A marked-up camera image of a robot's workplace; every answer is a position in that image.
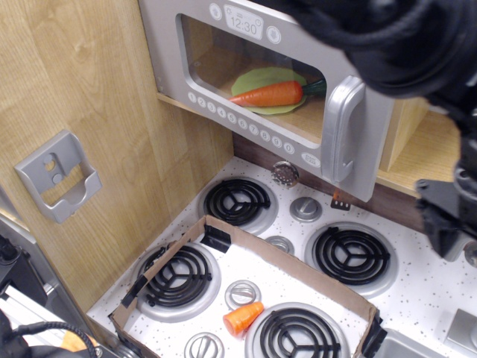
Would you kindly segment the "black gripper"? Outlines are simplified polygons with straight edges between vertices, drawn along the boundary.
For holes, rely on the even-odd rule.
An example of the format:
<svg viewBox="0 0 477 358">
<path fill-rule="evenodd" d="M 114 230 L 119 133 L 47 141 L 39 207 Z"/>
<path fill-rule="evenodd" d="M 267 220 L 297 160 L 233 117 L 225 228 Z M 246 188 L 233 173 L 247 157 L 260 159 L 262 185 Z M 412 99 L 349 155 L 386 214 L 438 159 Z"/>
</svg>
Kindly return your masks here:
<svg viewBox="0 0 477 358">
<path fill-rule="evenodd" d="M 476 172 L 456 167 L 452 182 L 421 179 L 416 190 L 432 248 L 442 258 L 458 258 L 466 243 L 461 233 L 476 238 Z"/>
</svg>

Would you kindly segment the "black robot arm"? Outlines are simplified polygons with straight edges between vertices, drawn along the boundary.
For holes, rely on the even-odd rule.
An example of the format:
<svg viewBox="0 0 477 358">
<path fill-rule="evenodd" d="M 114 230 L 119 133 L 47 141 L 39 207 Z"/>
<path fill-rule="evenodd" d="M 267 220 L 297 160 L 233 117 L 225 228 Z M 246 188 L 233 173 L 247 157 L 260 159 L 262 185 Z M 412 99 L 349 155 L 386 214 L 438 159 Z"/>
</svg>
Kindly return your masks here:
<svg viewBox="0 0 477 358">
<path fill-rule="evenodd" d="M 460 131 L 450 183 L 419 180 L 417 205 L 434 250 L 476 261 L 476 3 L 267 1 L 342 50 L 361 79 L 394 98 L 423 97 Z"/>
</svg>

